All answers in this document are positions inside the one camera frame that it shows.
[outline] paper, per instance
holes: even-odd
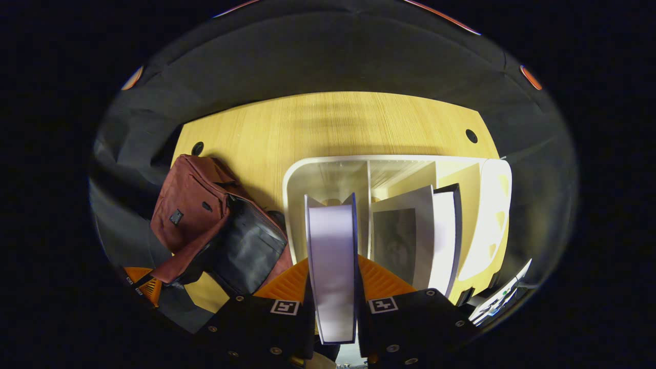
[[[378,211],[373,214],[373,227],[376,263],[412,284],[417,249],[415,210]]]
[[[394,219],[400,219],[400,217],[403,216],[403,214],[408,214],[408,212],[404,213],[404,210],[408,211],[413,211],[414,212],[414,224],[415,224],[415,249],[411,250],[409,246],[407,246],[405,243],[409,241],[409,235],[407,235],[407,231],[405,230],[405,227],[411,227],[410,224],[408,224],[410,219],[403,219],[402,225],[397,225],[395,222],[398,222],[399,220],[395,221]],[[432,264],[433,264],[433,254],[434,254],[434,244],[435,244],[435,238],[434,238],[434,209],[433,209],[433,186],[429,185],[426,187],[422,187],[419,189],[416,189],[414,191],[406,192],[405,194],[400,194],[398,196],[394,196],[391,198],[387,198],[385,200],[381,200],[379,202],[375,202],[371,204],[371,211],[372,211],[372,216],[373,216],[373,252],[371,253],[372,260],[383,265],[379,260],[381,258],[381,252],[377,250],[378,244],[376,243],[376,240],[385,240],[385,234],[388,234],[391,232],[389,228],[395,228],[395,232],[397,234],[401,234],[401,231],[403,233],[406,233],[403,237],[404,238],[397,238],[396,241],[384,241],[381,247],[386,248],[386,250],[389,250],[389,248],[393,247],[392,243],[396,242],[398,246],[398,249],[396,250],[397,255],[393,257],[408,257],[407,263],[399,262],[396,263],[397,265],[403,264],[402,267],[399,267],[398,269],[391,269],[390,267],[386,267],[390,272],[396,274],[406,282],[410,283],[412,287],[418,289],[418,290],[423,290],[425,288],[428,288],[428,284],[430,281],[430,275],[431,275],[431,270],[432,270]],[[394,215],[393,213],[390,213],[389,215],[389,222],[382,222],[381,217],[385,217],[386,215],[381,215],[379,214],[382,211],[397,211]],[[412,268],[412,279],[408,281],[409,278],[404,278],[399,274],[405,275],[406,269],[407,268]]]
[[[433,210],[435,214],[435,252],[428,287],[436,288],[441,294],[448,296],[457,270],[455,252],[457,248],[460,248],[460,245],[456,245],[453,192],[434,194]]]

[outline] black cloth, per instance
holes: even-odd
[[[287,241],[250,203],[231,198],[229,207],[228,222],[209,242],[215,251],[208,274],[232,297],[260,288]]]
[[[90,197],[109,260],[162,261],[148,219],[182,124],[321,91],[397,93],[478,111],[513,174],[502,271],[532,257],[526,280],[540,282],[554,268],[576,204],[577,164],[548,92],[484,36],[391,0],[259,1],[152,56],[136,85],[116,96],[94,144]]]

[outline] orange part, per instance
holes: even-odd
[[[394,273],[364,256],[358,255],[358,264],[362,275],[366,300],[382,299],[383,297],[416,291],[414,287],[397,277]],[[254,296],[268,299],[303,301],[309,268],[308,260],[303,259],[269,282],[269,284],[259,289],[259,291],[255,292]]]
[[[302,358],[292,356],[289,358],[289,361],[291,361],[291,363],[294,364],[297,368],[305,368],[305,360]]]
[[[284,271],[253,295],[276,300],[303,301],[310,266],[307,258]]]
[[[376,364],[378,362],[378,355],[371,354],[371,356],[367,358],[367,362],[369,364]]]
[[[397,277],[396,274],[364,256],[358,255],[358,264],[360,265],[366,300],[382,299],[383,297],[416,291],[414,287]]]
[[[130,78],[125,82],[125,84],[121,87],[121,90],[129,90],[131,89],[136,82],[141,78],[141,74],[144,72],[144,67],[141,66],[139,69],[136,70],[136,72],[130,76]]]
[[[152,269],[149,268],[129,267],[123,269],[125,269],[127,276],[130,277],[133,282],[140,280],[146,274],[152,272]],[[143,293],[150,300],[150,302],[155,305],[155,307],[159,307],[158,302],[159,294],[162,291],[162,281],[153,278],[143,286],[139,287],[139,291],[141,291],[141,293]]]
[[[529,82],[535,87],[535,89],[542,89],[542,85],[537,81],[537,79],[535,79],[535,77],[533,77],[533,74],[531,74],[531,72],[529,72],[525,66],[520,66],[520,70],[522,71],[524,77],[526,77],[526,79],[528,79]]]

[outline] white plastic container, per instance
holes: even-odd
[[[325,205],[337,205],[355,192],[358,253],[371,258],[372,202],[428,185],[439,188],[453,183],[460,184],[462,202],[459,265],[466,272],[463,277],[474,275],[484,270],[496,256],[508,221],[512,176],[510,166],[503,160],[427,155],[330,156],[299,160],[287,170],[283,179],[283,207],[293,262],[307,257],[305,194]]]

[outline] dark background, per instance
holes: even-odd
[[[151,55],[241,1],[3,4],[4,228],[10,360],[207,366],[115,280],[91,225],[86,165],[109,101]],[[429,1],[531,68],[569,122],[579,216],[558,270],[446,366],[626,366],[650,357],[647,212],[653,5]]]

